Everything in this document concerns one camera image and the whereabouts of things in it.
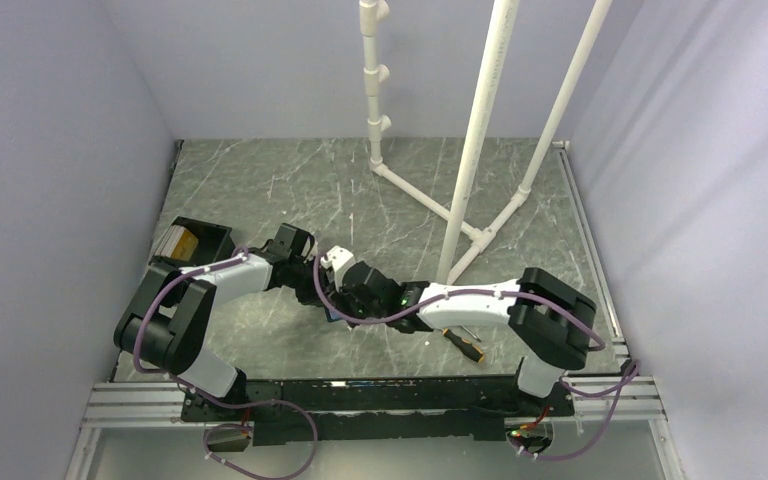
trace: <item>gray wall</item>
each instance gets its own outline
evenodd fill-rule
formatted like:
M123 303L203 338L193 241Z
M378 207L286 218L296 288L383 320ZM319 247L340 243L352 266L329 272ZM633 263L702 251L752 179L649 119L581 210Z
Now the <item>gray wall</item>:
M576 120L642 0L616 0L559 138ZM366 135L357 0L105 0L180 138ZM387 135L463 136L491 0L392 0ZM489 135L536 137L593 0L523 0Z
M171 155L99 2L0 1L0 479L66 473Z
M690 478L768 478L768 1L647 1L572 144Z

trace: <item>gray marble surface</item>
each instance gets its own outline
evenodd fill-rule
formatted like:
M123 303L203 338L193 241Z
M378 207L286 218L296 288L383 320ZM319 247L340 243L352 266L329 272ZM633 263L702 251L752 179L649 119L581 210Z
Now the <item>gray marble surface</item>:
M466 214L471 225L486 227L505 206L535 143L485 142ZM462 147L463 139L452 138L390 138L382 144L393 171L446 206ZM237 241L255 246L288 222L314 233L323 245L349 248L398 281L433 279L445 222L374 175L367 148L354 138L188 141L155 239L178 215L231 226ZM456 258L468 246L461 235ZM528 201L457 283L495 283L519 277L526 266L542 267L597 298L563 173L551 153ZM610 339L601 312L596 330ZM256 379L513 373L521 340L507 328L475 332L487 353L480 365L440 333L405 335L383 325L349 330L343 322L327 323L322 310L298 305L291 291L281 289L215 308L206 344ZM583 371L617 370L609 348L590 354ZM130 355L122 354L117 381L149 377L137 374Z

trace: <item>orange and black screwdriver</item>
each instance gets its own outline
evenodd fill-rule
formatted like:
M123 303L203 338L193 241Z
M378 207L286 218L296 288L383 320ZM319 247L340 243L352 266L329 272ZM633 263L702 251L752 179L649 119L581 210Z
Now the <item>orange and black screwdriver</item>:
M484 352L477 346L473 345L469 340L464 340L448 328L443 329L443 336L448 338L450 342L458 347L458 350L466 355L466 358L472 360L475 363L481 363L484 361Z

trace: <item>metal frame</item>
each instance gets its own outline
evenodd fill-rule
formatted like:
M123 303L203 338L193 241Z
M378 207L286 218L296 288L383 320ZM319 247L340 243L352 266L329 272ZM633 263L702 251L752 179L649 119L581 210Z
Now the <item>metal frame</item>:
M614 337L613 348L617 360L622 364L629 358L628 346L622 336L617 320L613 300L608 291L605 274L599 260L587 216L582 207L581 198L569 165L569 142L556 142L558 162L564 174L567 188L574 206L576 222L586 247L591 271L599 288L599 301L606 312ZM616 384L618 376L569 377L566 379L574 387L597 392ZM573 417L552 417L553 422L600 422L610 404L611 397L585 398L571 395L576 415ZM80 434L75 445L72 461L66 474L67 480L88 480L101 434L106 429L204 429L208 423L184 423L181 421L181 407L184 392L173 382L153 383L99 383L93 387L87 402L87 409L81 423ZM330 412L336 414L354 414L357 412ZM516 425L531 421L529 418L508 418L506 424ZM617 404L613 421L648 422L655 448L660 460L664 478L667 480L686 480L678 453L670 432L669 422L658 394L658 388L652 377L637 377L623 388Z

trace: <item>robotic arm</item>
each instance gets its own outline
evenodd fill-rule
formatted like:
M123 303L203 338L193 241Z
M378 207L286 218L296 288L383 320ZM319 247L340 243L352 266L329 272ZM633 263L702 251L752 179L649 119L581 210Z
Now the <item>robotic arm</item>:
M593 326L595 304L544 270L526 268L521 278L492 285L398 283L344 248L311 260L314 249L310 233L282 224L275 238L252 249L245 260L241 256L239 264L182 282L161 303L176 307L174 312L159 311L149 320L141 359L224 402L247 400L245 373L203 348L210 310L242 295L286 286L304 305L325 307L352 323L386 323L407 334L507 325L525 343L517 387L538 399L549 395L565 371L584 367L590 337L581 324L588 330ZM117 347L133 353L149 305L187 271L162 262L151 265L116 328Z

